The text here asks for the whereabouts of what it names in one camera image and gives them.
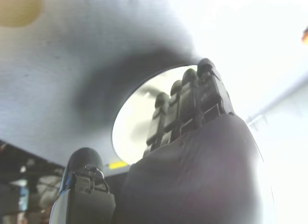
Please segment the orange object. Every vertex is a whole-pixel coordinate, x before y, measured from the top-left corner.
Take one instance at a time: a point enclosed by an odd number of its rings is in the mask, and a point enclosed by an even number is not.
[[[308,28],[304,31],[302,41],[304,44],[308,45]]]

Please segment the back of robotic hand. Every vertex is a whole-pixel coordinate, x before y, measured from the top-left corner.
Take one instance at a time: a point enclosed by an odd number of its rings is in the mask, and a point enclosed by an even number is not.
[[[97,153],[84,148],[70,158],[51,224],[274,222],[262,158],[214,65],[202,60],[170,94],[156,99],[148,147],[131,166],[119,203]]]

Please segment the yellow tape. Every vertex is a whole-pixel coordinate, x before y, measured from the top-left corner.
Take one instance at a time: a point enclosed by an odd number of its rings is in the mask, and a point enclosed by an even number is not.
[[[114,169],[118,169],[118,168],[122,168],[127,166],[128,164],[123,162],[123,161],[118,161],[118,162],[114,162],[114,163],[110,163],[108,165],[109,169],[114,170]]]

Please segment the white circular object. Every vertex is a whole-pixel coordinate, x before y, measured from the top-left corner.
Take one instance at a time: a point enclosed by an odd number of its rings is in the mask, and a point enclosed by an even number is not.
[[[140,160],[145,151],[146,138],[156,96],[170,95],[173,83],[182,79],[184,72],[196,66],[177,67],[153,77],[141,85],[119,111],[112,131],[112,142],[117,155],[127,164]]]

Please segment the robotic hand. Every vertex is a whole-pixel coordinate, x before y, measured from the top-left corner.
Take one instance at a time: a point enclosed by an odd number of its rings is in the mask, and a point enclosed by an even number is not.
[[[156,99],[148,147],[117,205],[98,154],[83,148],[69,160],[50,224],[273,223],[262,210],[261,156],[214,65],[202,60],[170,94]]]

